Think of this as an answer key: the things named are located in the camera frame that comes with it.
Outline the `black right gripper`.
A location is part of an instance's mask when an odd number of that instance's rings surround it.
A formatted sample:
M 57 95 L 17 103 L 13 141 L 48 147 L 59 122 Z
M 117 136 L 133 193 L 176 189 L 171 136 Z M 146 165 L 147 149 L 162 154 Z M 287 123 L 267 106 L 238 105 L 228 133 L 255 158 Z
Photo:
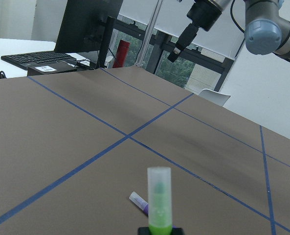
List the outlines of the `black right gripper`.
M 209 31 L 222 11 L 222 8 L 213 1 L 195 0 L 187 13 L 187 17 L 192 21 L 187 28 L 193 31 L 198 31 L 199 28 Z

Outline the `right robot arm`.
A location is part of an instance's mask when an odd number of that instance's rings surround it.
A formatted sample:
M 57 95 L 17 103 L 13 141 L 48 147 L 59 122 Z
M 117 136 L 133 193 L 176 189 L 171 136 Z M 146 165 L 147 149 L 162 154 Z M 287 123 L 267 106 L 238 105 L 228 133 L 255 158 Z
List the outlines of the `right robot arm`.
M 290 21 L 280 17 L 281 0 L 246 0 L 244 39 L 247 50 L 255 55 L 275 54 L 290 62 Z M 200 28 L 209 31 L 229 5 L 227 0 L 196 0 L 185 28 L 188 46 Z

